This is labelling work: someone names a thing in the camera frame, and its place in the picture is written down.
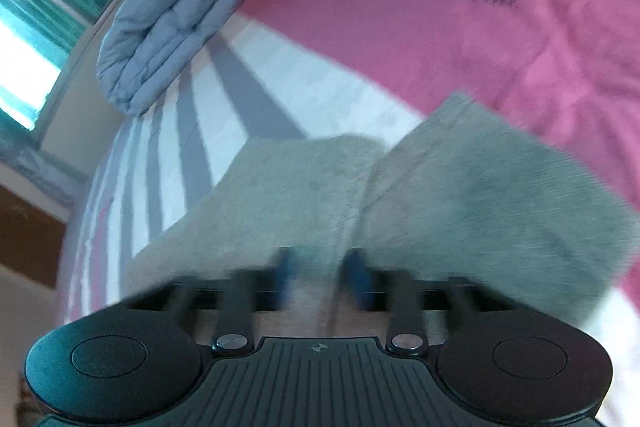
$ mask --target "striped fabric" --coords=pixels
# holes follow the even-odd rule
[[[193,208],[249,138],[355,133],[398,143],[421,115],[383,88],[233,15],[143,116],[125,121],[93,179],[60,322],[121,298],[127,263]]]

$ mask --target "pink bedsheet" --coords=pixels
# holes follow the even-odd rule
[[[248,0],[425,114],[465,91],[640,211],[640,0]],[[640,309],[640,259],[621,281]]]

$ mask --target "gray towel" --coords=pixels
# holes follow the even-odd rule
[[[349,246],[417,277],[480,280],[579,324],[622,272],[638,220],[574,161],[460,95],[387,156],[370,140],[249,142],[212,193],[130,266],[129,292],[219,278],[296,247],[287,312],[258,333],[382,333],[337,289]]]
[[[295,306],[269,314],[258,330],[322,336],[369,173],[383,153],[372,140],[348,136],[248,142],[212,193],[135,257],[126,291],[184,274],[220,279],[268,264],[278,247],[296,247]]]
[[[574,325],[639,231],[582,166],[460,94],[377,163],[359,228],[374,264],[470,277]]]

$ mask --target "metal rivet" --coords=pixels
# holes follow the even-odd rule
[[[249,341],[246,336],[239,335],[238,333],[228,333],[218,338],[216,346],[227,351],[234,351],[236,349],[242,349],[248,343]]]
[[[422,346],[422,339],[413,333],[402,333],[401,335],[394,336],[391,339],[391,343],[398,349],[415,351]]]

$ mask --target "wall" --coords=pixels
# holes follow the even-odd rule
[[[18,374],[33,343],[53,326],[53,292],[0,267],[0,426],[11,427]]]
[[[16,196],[37,206],[57,220],[66,223],[69,219],[69,210],[49,198],[18,172],[0,163],[0,185],[12,191]]]
[[[65,90],[42,138],[41,149],[92,176],[111,145],[124,115],[109,104],[95,78],[108,20],[96,33],[66,81]]]

